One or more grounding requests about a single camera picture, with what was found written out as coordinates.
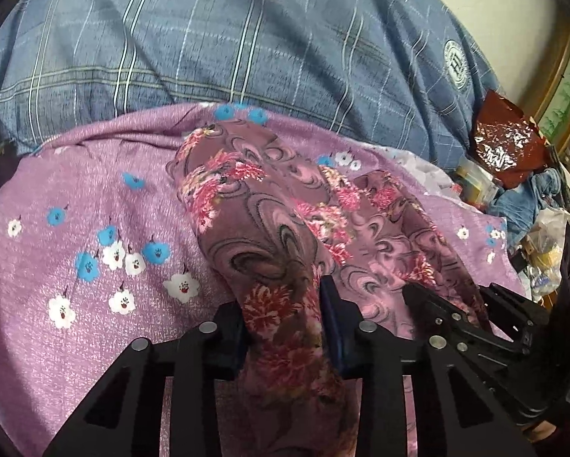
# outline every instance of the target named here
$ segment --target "pink flower print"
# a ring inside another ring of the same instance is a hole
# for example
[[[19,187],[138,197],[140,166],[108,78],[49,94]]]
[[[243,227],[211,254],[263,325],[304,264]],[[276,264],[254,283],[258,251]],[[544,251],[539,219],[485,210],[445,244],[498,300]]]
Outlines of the pink flower print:
[[[299,310],[299,305],[291,302],[289,289],[284,285],[271,289],[256,284],[245,297],[242,310],[249,331],[269,339],[283,320]]]
[[[383,187],[370,199],[370,201],[378,209],[384,210],[397,199],[397,196],[397,190],[393,187]]]
[[[210,126],[201,127],[193,131],[188,137],[186,137],[185,141],[183,141],[183,144],[175,155],[175,161],[185,160],[189,156],[190,151],[192,151],[192,149],[200,142],[200,140],[203,137],[212,134],[213,132],[214,130]]]
[[[217,218],[219,211],[213,209],[213,206],[203,206],[198,213],[196,213],[196,229],[199,233],[203,234],[207,229],[213,227],[213,220]]]
[[[319,308],[319,289],[308,287],[302,299],[307,326],[315,334],[321,333],[321,311]]]
[[[335,228],[331,233],[331,238],[334,239],[335,242],[344,242],[344,244],[350,244],[353,240],[343,228]]]
[[[316,207],[315,215],[321,217],[332,227],[346,227],[347,219],[342,214],[342,210],[338,206],[327,206],[320,204]]]
[[[311,390],[319,396],[325,396],[331,400],[342,400],[344,397],[344,383],[342,378],[336,375],[333,368],[329,365],[327,360],[321,359],[323,367],[319,371],[319,375],[311,384]],[[340,455],[344,457],[349,455],[347,453],[329,453],[324,455]]]
[[[296,201],[295,202],[295,208],[303,218],[310,217],[312,215],[313,210],[314,210],[313,205],[305,203],[304,201]]]
[[[335,168],[330,168],[329,166],[320,165],[319,170],[327,180],[327,183],[330,185],[332,189],[338,189],[338,187],[350,185],[350,182],[347,180],[344,175],[342,175],[338,170]]]
[[[322,276],[323,276],[323,272],[321,271],[320,266],[313,264],[312,265],[312,286],[315,287],[315,290],[319,290],[319,283],[321,282]]]
[[[202,186],[208,183],[217,182],[219,185],[220,180],[219,174],[210,174],[205,171],[204,166],[196,168],[191,174],[184,179],[181,186],[179,187],[179,195],[183,202],[188,204],[194,193],[199,190]]]
[[[325,247],[330,252],[331,257],[334,258],[334,261],[336,261],[340,266],[353,257],[351,256],[351,253],[347,251],[347,247],[343,242],[335,245],[325,244]]]
[[[229,171],[226,175],[234,178],[234,180],[241,180],[246,178],[254,178],[255,180],[262,180],[266,173],[257,165],[252,163],[243,163],[237,161],[234,169]]]
[[[256,363],[265,383],[274,389],[290,392],[310,389],[310,367],[321,361],[320,348],[306,347],[297,337],[290,337],[283,345],[263,345]]]
[[[236,161],[240,157],[240,153],[228,152],[226,153],[223,149],[212,158],[207,161],[207,169],[209,171],[217,171],[223,169],[226,165],[230,165],[233,161]]]
[[[417,254],[414,258],[414,268],[408,274],[404,273],[394,273],[395,276],[401,278],[404,281],[415,281],[421,283],[427,287],[435,287],[435,270],[427,262],[424,254]]]
[[[327,226],[323,220],[307,221],[306,226],[318,240],[323,241],[328,237]]]
[[[210,178],[204,181],[192,195],[192,211],[196,212],[204,206],[213,205],[213,199],[217,195],[219,186],[220,183],[217,178]]]
[[[359,210],[359,190],[356,187],[338,187],[334,191],[338,197],[338,202],[343,209],[347,211],[357,211]]]

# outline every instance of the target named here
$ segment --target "shirt logo patch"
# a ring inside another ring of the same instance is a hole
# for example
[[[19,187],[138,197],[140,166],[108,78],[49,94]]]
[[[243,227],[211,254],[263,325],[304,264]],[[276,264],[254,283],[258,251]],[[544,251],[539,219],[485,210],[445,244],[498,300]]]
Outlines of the shirt logo patch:
[[[462,89],[469,79],[469,66],[463,48],[456,41],[448,41],[444,47],[446,70],[457,89]]]

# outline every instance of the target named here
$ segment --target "brown plastic bag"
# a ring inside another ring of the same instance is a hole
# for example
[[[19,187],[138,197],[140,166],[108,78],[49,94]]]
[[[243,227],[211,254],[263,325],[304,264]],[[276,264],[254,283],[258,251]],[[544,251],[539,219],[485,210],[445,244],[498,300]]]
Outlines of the brown plastic bag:
[[[495,91],[488,91],[475,121],[472,154],[506,189],[518,187],[548,160],[537,124]]]

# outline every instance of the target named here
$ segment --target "plastic container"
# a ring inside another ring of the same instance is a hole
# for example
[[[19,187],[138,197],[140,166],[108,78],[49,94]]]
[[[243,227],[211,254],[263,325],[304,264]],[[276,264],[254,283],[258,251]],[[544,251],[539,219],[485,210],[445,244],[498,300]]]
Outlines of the plastic container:
[[[462,187],[461,199],[484,211],[498,191],[498,186],[492,182],[492,175],[465,156],[459,160],[455,175],[456,182]]]

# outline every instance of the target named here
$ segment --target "blue denim cloth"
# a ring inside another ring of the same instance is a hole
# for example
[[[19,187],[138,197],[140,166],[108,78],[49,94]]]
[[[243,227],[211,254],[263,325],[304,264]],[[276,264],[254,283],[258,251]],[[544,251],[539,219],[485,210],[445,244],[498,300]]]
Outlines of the blue denim cloth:
[[[508,220],[508,246],[518,244],[537,220],[541,209],[557,208],[552,198],[560,192],[560,175],[553,168],[531,175],[516,189],[500,190],[488,208],[487,214]]]
[[[21,0],[0,29],[0,138],[243,102],[454,169],[499,84],[440,0]]]

